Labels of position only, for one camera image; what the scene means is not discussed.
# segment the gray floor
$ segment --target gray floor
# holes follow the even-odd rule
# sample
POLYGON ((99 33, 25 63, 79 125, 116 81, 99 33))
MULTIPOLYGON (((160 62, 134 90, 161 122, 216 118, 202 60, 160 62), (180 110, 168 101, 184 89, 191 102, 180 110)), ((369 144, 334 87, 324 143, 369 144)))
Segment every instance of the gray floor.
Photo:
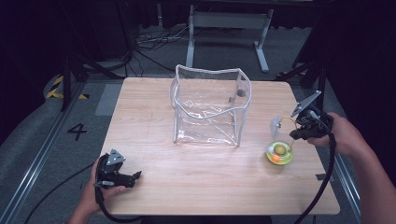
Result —
MULTIPOLYGON (((251 80, 272 80, 279 72, 292 69, 291 65, 309 32, 310 29, 270 29, 263 48, 270 72, 264 74, 252 47, 253 41, 258 36, 256 31, 233 31, 232 34, 229 31, 227 33, 216 30, 202 31, 195 37, 194 67, 209 70, 239 67, 251 80)), ((187 41, 180 39, 160 49, 142 52, 166 67, 175 68, 177 64, 184 64, 186 61, 187 41)), ((174 75, 171 71, 147 60, 142 55, 136 52, 134 55, 136 59, 130 62, 131 67, 127 67, 128 77, 169 77, 174 75)), ((125 76, 124 68, 114 72, 125 76)), ((300 77, 294 77, 288 80, 296 101, 303 100, 316 88, 314 85, 312 89, 303 90, 298 85, 299 79, 300 77)), ((53 80, 49 80, 49 85, 43 90, 43 94, 47 94, 52 83, 53 80)), ((90 76, 80 92, 89 94, 90 98, 76 100, 71 105, 70 113, 65 116, 53 147, 50 148, 50 154, 42 169, 39 170, 38 176, 35 176, 36 180, 33 186, 27 190, 26 198, 21 199, 21 207, 18 207, 19 211, 15 213, 12 223, 23 223, 35 204, 50 189, 99 156, 120 91, 120 84, 120 81, 109 80, 101 74, 90 76), (84 130, 87 132, 83 133, 76 141, 76 135, 67 131, 80 123, 84 124, 84 130)), ((59 112, 61 106, 62 99, 49 98, 37 111, 26 118, 1 146, 0 210, 2 212, 6 210, 8 202, 22 182, 26 170, 45 143, 56 119, 62 116, 62 113, 59 112)), ((342 107, 332 93, 330 84, 327 85, 324 106, 326 111, 344 115, 342 107)), ((318 148, 318 154, 326 167, 328 150, 318 148)), ((62 223, 66 220, 77 204, 81 194, 80 187, 84 186, 88 176, 89 172, 86 171, 54 191, 38 207, 29 223, 62 223)), ((331 184, 340 203, 341 212, 336 216, 318 216, 317 223, 359 223, 337 172, 334 172, 331 184)), ((277 216, 273 217, 273 221, 275 224, 292 223, 296 218, 297 216, 277 216)), ((313 218, 308 216, 303 223, 312 223, 312 220, 313 218)), ((102 215, 96 215, 92 217, 91 223, 111 222, 102 215)))

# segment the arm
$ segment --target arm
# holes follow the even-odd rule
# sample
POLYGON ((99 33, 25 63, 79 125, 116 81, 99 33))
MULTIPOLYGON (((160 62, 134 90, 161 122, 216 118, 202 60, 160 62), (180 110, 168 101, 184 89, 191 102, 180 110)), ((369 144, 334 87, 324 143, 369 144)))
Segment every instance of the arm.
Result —
MULTIPOLYGON (((396 188, 378 157, 349 121, 334 113, 329 115, 334 118, 336 151, 352 160, 361 196, 362 223, 396 223, 396 188)), ((307 141, 317 147, 329 145, 328 136, 307 141)))
MULTIPOLYGON (((95 171, 98 162, 99 159, 96 160, 95 164, 92 167, 90 180, 88 181, 87 185, 84 188, 84 191, 82 192, 82 196, 76 209, 66 222, 67 224, 88 223, 90 216, 93 215, 95 212, 99 211, 100 208, 99 205, 96 203, 95 190, 93 187, 93 184, 95 183, 95 171)), ((124 192, 125 190, 126 188, 124 186, 118 186, 112 189, 101 189, 105 200, 121 192, 124 192)))

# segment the cable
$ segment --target cable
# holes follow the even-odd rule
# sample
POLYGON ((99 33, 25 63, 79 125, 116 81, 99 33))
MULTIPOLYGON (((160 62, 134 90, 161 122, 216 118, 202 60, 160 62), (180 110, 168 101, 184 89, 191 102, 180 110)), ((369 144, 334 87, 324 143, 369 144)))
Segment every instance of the cable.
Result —
POLYGON ((142 52, 140 52, 140 50, 136 49, 136 52, 138 52, 138 53, 139 53, 140 55, 142 55, 143 57, 149 59, 150 61, 152 61, 152 62, 158 64, 160 67, 162 67, 162 68, 164 68, 164 69, 166 69, 166 70, 169 70, 169 71, 171 71, 171 72, 175 72, 175 69, 168 68, 168 67, 166 67, 166 66, 164 66, 164 65, 162 65, 162 64, 160 64, 160 63, 155 62, 155 61, 152 60, 150 57, 148 57, 148 56, 146 56, 145 54, 143 54, 142 52))
POLYGON ((137 60, 137 63, 139 64, 139 68, 141 70, 140 72, 140 77, 143 76, 143 73, 145 72, 145 70, 143 69, 142 65, 140 64, 140 61, 136 58, 136 56, 134 56, 134 58, 137 60))
MULTIPOLYGON (((102 164, 104 164, 105 163, 105 165, 106 165, 106 161, 107 161, 107 159, 108 159, 108 154, 106 154, 106 155, 103 155, 100 159, 99 159, 99 162, 98 162, 98 166, 101 166, 102 164)), ((100 169, 99 169, 99 167, 96 169, 96 172, 95 172, 95 183, 98 183, 99 182, 99 175, 100 174, 100 169)), ((99 204, 99 207, 101 208, 101 210, 102 210, 102 212, 105 214, 105 216, 108 218, 108 219, 110 219, 110 220, 112 220, 112 221, 114 221, 114 222, 118 222, 118 223, 129 223, 129 222, 136 222, 136 221, 138 221, 138 220, 140 220, 140 219, 142 219, 143 217, 134 217, 134 218, 118 218, 118 217, 113 217, 110 213, 108 213, 108 211, 107 211, 107 209, 106 209, 106 207, 105 207, 105 203, 104 203, 104 201, 105 201, 105 198, 103 197, 103 193, 102 193, 102 191, 101 191, 101 187, 98 187, 98 186, 94 186, 94 189, 95 189, 95 200, 96 200, 96 203, 98 203, 99 204)))
POLYGON ((240 34, 242 33, 243 30, 244 30, 244 29, 239 29, 239 28, 235 28, 235 29, 221 28, 221 29, 219 29, 220 32, 222 32, 222 33, 224 33, 224 34, 226 34, 226 35, 233 35, 233 36, 240 35, 240 34))
MULTIPOLYGON (((127 61, 121 62, 121 63, 119 63, 119 64, 112 65, 112 66, 109 66, 109 67, 104 67, 104 68, 105 68, 106 70, 108 70, 108 71, 113 71, 113 70, 122 68, 124 65, 126 65, 126 64, 129 62, 129 60, 130 60, 130 59, 128 59, 127 61)), ((96 69, 94 69, 94 68, 91 68, 91 67, 84 67, 84 69, 85 69, 86 71, 88 71, 88 72, 97 72, 97 73, 99 73, 98 70, 96 70, 96 69)))
POLYGON ((314 200, 312 200, 311 204, 308 205, 308 207, 305 209, 305 211, 300 214, 300 216, 297 218, 297 220, 294 222, 294 224, 299 224, 303 219, 311 212, 311 210, 314 208, 314 206, 317 204, 317 202, 320 199, 320 196, 323 194, 323 191, 326 189, 327 184, 329 183, 329 180, 332 176, 332 170, 334 168, 334 161, 335 161, 335 147, 336 147, 336 141, 334 134, 332 133, 332 130, 327 127, 326 124, 324 124, 320 119, 316 119, 316 122, 320 123, 323 125, 323 127, 326 129, 327 135, 329 135, 330 143, 330 160, 329 160, 329 167, 327 168, 326 175, 323 179, 323 182, 320 185, 320 188, 318 190, 317 195, 315 196, 314 200))
POLYGON ((105 69, 102 65, 100 65, 99 63, 94 63, 91 62, 90 60, 84 58, 82 55, 79 54, 74 54, 74 56, 79 59, 81 62, 86 63, 87 65, 89 65, 90 67, 93 67, 95 70, 103 73, 104 75, 106 75, 107 77, 113 78, 113 79, 125 79, 125 77, 119 77, 118 75, 108 71, 107 69, 105 69))
MULTIPOLYGON (((280 122, 282 122, 283 119, 289 119, 289 120, 291 120, 291 121, 294 123, 294 127, 295 127, 296 130, 297 130, 297 124, 296 124, 296 122, 294 121, 294 119, 288 118, 288 117, 284 117, 284 118, 281 118, 281 119, 279 120, 279 123, 278 123, 279 128, 280 128, 280 122)), ((294 138, 293 138, 293 140, 291 141, 290 148, 293 148, 293 144, 294 144, 294 138)))
POLYGON ((128 69, 126 68, 126 64, 125 64, 125 77, 128 77, 128 69))
POLYGON ((163 40, 166 40, 166 41, 168 41, 169 39, 176 39, 176 41, 178 41, 179 39, 184 39, 184 40, 189 40, 189 39, 186 39, 186 38, 183 38, 183 37, 177 37, 178 35, 180 35, 183 31, 186 31, 187 29, 189 28, 189 26, 186 26, 185 28, 183 28, 183 29, 181 29, 177 34, 175 34, 175 35, 173 35, 173 36, 169 36, 169 35, 166 35, 166 36, 163 36, 163 37, 157 37, 157 38, 149 38, 149 39, 145 39, 145 40, 142 40, 142 41, 140 41, 140 42, 137 42, 137 44, 144 44, 144 43, 148 43, 148 42, 155 42, 155 41, 163 41, 163 40))
POLYGON ((134 71, 134 69, 131 67, 130 64, 128 64, 129 68, 131 69, 131 71, 134 73, 134 76, 137 77, 137 73, 134 71))
POLYGON ((84 167, 82 170, 74 173, 73 175, 70 175, 69 177, 66 178, 66 180, 62 181, 60 184, 58 184, 55 188, 53 188, 52 190, 50 190, 36 205, 35 207, 32 209, 32 211, 30 212, 29 216, 25 219, 24 224, 27 224, 29 222, 30 217, 33 215, 33 213, 35 212, 35 210, 38 208, 38 206, 40 204, 42 204, 50 195, 53 191, 55 191, 57 188, 59 188, 61 185, 63 185, 64 183, 66 183, 67 181, 69 181, 71 178, 75 177, 76 175, 81 174, 82 172, 84 172, 85 170, 87 170, 88 168, 92 167, 93 163, 91 163, 90 165, 84 167))

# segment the hand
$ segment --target hand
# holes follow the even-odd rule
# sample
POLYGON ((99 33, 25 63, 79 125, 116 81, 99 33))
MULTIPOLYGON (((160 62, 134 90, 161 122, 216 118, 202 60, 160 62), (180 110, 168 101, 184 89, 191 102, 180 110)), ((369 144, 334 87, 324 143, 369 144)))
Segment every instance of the hand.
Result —
MULTIPOLYGON (((76 210, 73 212, 72 216, 69 218, 67 223, 87 223, 90 216, 95 212, 99 211, 99 204, 95 200, 95 173, 98 165, 99 159, 92 166, 91 177, 87 185, 82 192, 82 196, 79 200, 76 210)), ((111 189, 101 188, 103 197, 105 200, 124 192, 126 188, 124 186, 117 186, 111 189)))
MULTIPOLYGON (((334 134, 337 146, 335 150, 346 156, 352 156, 359 153, 363 144, 367 145, 364 138, 358 129, 353 126, 346 118, 339 116, 336 113, 329 113, 333 117, 332 133, 334 134)), ((307 142, 316 147, 328 147, 329 136, 325 135, 321 138, 308 138, 307 142)))

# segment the number 4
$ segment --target number 4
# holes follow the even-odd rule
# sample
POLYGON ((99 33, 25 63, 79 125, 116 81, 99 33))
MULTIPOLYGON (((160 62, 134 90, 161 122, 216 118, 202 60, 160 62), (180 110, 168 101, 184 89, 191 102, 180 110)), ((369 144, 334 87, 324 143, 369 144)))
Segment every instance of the number 4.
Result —
POLYGON ((77 136, 76 136, 75 141, 78 141, 79 135, 82 134, 82 133, 86 133, 87 132, 87 131, 83 131, 82 130, 83 128, 84 128, 84 124, 80 123, 80 124, 76 125, 75 127, 67 130, 67 132, 68 133, 76 133, 77 136))

